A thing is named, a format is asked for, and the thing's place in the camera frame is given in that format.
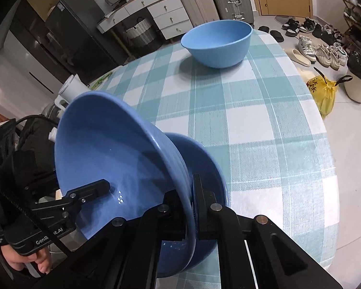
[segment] drawer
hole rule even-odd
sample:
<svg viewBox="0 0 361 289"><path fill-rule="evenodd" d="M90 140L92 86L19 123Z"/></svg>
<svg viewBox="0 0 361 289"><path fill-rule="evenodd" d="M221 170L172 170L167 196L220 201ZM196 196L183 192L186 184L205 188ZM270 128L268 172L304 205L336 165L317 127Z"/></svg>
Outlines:
<svg viewBox="0 0 361 289"><path fill-rule="evenodd" d="M189 20L189 17L183 7L154 18L154 21L157 23L159 29L187 20Z"/></svg>
<svg viewBox="0 0 361 289"><path fill-rule="evenodd" d="M180 34L184 34L191 30L193 28L193 25L191 22L183 21L181 23L177 23L175 25L171 25L169 27L161 29L162 34L164 35L164 38L170 39L175 36L179 36Z"/></svg>
<svg viewBox="0 0 361 289"><path fill-rule="evenodd" d="M163 0L148 7L153 18L183 7L181 0Z"/></svg>
<svg viewBox="0 0 361 289"><path fill-rule="evenodd" d="M127 12L127 10L122 7L121 9L118 9L116 12L111 14L109 18L105 18L98 26L102 28L104 32L115 26L117 23L121 22L125 18L129 17L130 14Z"/></svg>
<svg viewBox="0 0 361 289"><path fill-rule="evenodd" d="M130 3L126 4L124 7L126 8L127 12L131 15L140 9L149 6L159 0L133 0Z"/></svg>

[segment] slipper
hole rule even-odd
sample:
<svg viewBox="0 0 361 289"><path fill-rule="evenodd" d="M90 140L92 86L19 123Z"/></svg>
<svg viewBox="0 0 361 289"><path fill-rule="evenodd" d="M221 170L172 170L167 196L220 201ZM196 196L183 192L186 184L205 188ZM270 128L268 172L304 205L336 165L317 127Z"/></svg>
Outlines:
<svg viewBox="0 0 361 289"><path fill-rule="evenodd" d="M288 57L293 61L303 66L310 67L311 62L304 57L297 49L283 49Z"/></svg>
<svg viewBox="0 0 361 289"><path fill-rule="evenodd" d="M269 32L269 28L268 28L267 26L260 26L260 27L258 28L258 30L260 30L261 32L266 32L266 33Z"/></svg>
<svg viewBox="0 0 361 289"><path fill-rule="evenodd" d="M270 34L273 36L273 38L277 41L277 42L283 42L285 41L285 39L282 37L281 33L276 31L276 30L271 30Z"/></svg>

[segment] human hand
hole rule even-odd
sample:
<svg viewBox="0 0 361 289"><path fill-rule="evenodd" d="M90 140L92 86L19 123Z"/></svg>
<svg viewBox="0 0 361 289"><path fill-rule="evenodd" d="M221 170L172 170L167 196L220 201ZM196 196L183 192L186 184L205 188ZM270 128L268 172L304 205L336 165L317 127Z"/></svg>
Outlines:
<svg viewBox="0 0 361 289"><path fill-rule="evenodd" d="M21 256L9 244L1 247L1 253L10 267L21 271L25 267L25 263L35 262L41 273L48 274L51 271L52 260L48 247L38 250L30 256Z"/></svg>

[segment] trash bin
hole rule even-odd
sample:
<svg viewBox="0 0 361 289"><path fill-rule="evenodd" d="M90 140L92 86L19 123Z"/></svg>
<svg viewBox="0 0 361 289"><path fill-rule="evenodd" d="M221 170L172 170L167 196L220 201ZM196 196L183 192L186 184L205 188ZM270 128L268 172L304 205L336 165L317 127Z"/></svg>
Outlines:
<svg viewBox="0 0 361 289"><path fill-rule="evenodd" d="M345 90L352 100L361 103L361 53L354 51L348 59L348 74L353 76L345 82Z"/></svg>

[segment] beige slipper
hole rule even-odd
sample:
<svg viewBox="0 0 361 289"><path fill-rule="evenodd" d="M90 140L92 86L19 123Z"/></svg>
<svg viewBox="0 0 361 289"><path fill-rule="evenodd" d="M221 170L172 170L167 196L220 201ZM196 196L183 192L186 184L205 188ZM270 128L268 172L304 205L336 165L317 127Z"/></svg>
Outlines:
<svg viewBox="0 0 361 289"><path fill-rule="evenodd" d="M303 66L310 67L310 61L304 57L298 50L296 49L283 49L288 57L293 61L297 62Z"/></svg>

